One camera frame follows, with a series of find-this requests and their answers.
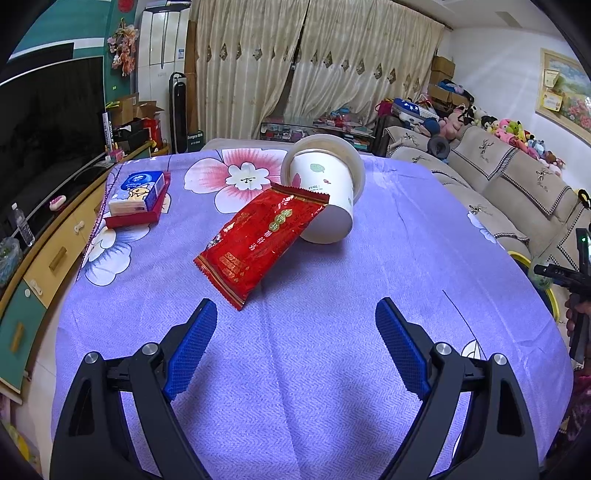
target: red tray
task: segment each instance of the red tray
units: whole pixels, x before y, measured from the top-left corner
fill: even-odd
[[[122,226],[130,226],[130,225],[144,225],[146,223],[157,223],[160,220],[160,213],[162,213],[162,205],[164,204],[164,197],[166,196],[166,191],[168,190],[168,186],[170,185],[170,172],[164,172],[164,188],[160,192],[160,196],[156,203],[154,204],[154,208],[152,208],[149,212],[138,212],[132,213],[131,215],[119,215],[115,217],[107,217],[105,218],[105,222],[107,224],[107,228],[119,228]]]

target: purple tablecloth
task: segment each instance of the purple tablecloth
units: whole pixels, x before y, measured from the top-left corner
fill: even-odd
[[[464,355],[508,357],[542,458],[571,392],[564,343],[509,255],[423,167],[364,157],[353,231],[333,245],[298,239],[241,312],[195,267],[232,217],[220,212],[238,211],[253,195],[234,185],[250,171],[246,163],[265,186],[278,180],[282,155],[202,151],[117,167],[115,186],[135,171],[170,167],[170,206],[157,225],[96,228],[57,331],[53,431],[86,352],[129,355],[208,297],[217,329],[173,407],[211,476],[377,479],[420,406],[375,327],[375,306],[390,296],[434,341]],[[449,465],[467,400],[463,394],[436,471]],[[156,471],[131,395],[124,406],[141,462]]]

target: blue gripper pad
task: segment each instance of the blue gripper pad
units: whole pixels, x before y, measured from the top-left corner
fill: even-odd
[[[217,307],[209,300],[168,362],[168,376],[163,393],[170,401],[189,386],[216,325]]]
[[[375,324],[404,386],[423,400],[431,391],[427,361],[385,300],[380,300],[375,308]]]

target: pink bag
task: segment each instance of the pink bag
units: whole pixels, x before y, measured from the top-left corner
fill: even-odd
[[[377,111],[378,116],[390,115],[392,110],[392,100],[382,100],[379,105],[376,105],[375,110]]]

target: metal screw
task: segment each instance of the metal screw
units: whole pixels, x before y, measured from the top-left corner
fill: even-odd
[[[154,355],[158,351],[158,344],[157,343],[146,343],[142,347],[142,353],[144,355]]]
[[[502,353],[495,353],[495,356],[493,356],[493,359],[499,365],[505,365],[507,363],[507,357],[505,355],[503,355]]]
[[[449,355],[452,352],[452,347],[446,343],[438,343],[435,346],[435,350],[437,350],[442,355]]]
[[[93,364],[95,363],[97,360],[99,359],[99,354],[96,352],[90,352],[87,353],[86,356],[84,357],[84,361],[87,364]]]

